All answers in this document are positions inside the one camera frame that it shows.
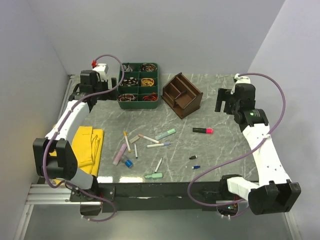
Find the lilac pastel highlighter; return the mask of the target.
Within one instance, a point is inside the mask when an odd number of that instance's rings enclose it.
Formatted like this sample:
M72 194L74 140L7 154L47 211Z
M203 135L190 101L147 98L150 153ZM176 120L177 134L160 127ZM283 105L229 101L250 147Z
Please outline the lilac pastel highlighter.
M117 166L117 165L119 164L119 162L120 162L120 160L121 160L121 157L123 156L123 154L124 154L124 152L126 151L126 149L127 149L127 144L124 143L124 144L121 146L119 152L117 153L115 159L113 160L113 163L112 163L113 165Z

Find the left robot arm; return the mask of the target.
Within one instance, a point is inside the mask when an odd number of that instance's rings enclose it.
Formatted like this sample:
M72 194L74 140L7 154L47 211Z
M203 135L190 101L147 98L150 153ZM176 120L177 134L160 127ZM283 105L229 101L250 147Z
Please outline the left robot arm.
M68 98L67 107L55 127L44 137L33 142L36 173L47 181L58 179L82 190L88 201L101 196L97 177L84 172L72 150L72 142L82 121L92 111L98 100L115 100L118 87L116 78L112 88L95 70L83 70L80 82Z

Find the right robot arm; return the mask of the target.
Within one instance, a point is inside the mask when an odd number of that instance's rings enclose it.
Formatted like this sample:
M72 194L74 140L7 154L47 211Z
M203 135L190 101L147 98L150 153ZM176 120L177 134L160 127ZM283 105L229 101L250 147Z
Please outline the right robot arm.
M219 88L215 111L233 115L235 122L253 150L258 183L240 175L221 178L220 196L234 195L245 199L255 215L289 212L301 194L299 183L292 182L283 168L272 138L265 112L255 107L256 88L250 83L237 83L232 89Z

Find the blue capped white pen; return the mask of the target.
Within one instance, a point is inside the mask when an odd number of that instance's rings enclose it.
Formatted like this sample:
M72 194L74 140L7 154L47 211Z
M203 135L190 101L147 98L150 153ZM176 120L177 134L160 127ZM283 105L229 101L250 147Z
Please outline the blue capped white pen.
M164 147L164 146L169 146L170 142L164 142L164 143L156 143L156 144L149 144L146 146L146 148L156 148L156 147Z

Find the pink black highlighter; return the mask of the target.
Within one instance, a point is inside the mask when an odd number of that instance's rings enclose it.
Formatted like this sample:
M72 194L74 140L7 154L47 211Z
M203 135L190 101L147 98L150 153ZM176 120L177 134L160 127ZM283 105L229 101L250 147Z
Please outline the pink black highlighter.
M193 127L192 131L194 133L213 134L213 129L212 128Z

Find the brown wooden desk organizer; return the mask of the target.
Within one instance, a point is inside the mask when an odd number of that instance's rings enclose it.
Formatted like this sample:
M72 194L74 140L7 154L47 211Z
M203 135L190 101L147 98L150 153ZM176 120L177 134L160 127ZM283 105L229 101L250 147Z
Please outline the brown wooden desk organizer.
M161 97L183 119L200 109L203 93L180 72L164 85Z

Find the orange capped white pen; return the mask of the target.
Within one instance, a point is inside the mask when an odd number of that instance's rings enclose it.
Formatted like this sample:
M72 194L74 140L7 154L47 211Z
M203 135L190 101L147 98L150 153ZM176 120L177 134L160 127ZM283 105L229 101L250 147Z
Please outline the orange capped white pen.
M145 136L145 135L142 135L142 134L138 134L138 136L139 136L140 138L143 138L143 139L146 139L146 140L148 140L148 141L151 141L151 142L153 142L153 143L155 143L155 144L160 144L160 142L159 142L158 140L155 140L155 139L150 138L150 137L148 137L148 136Z

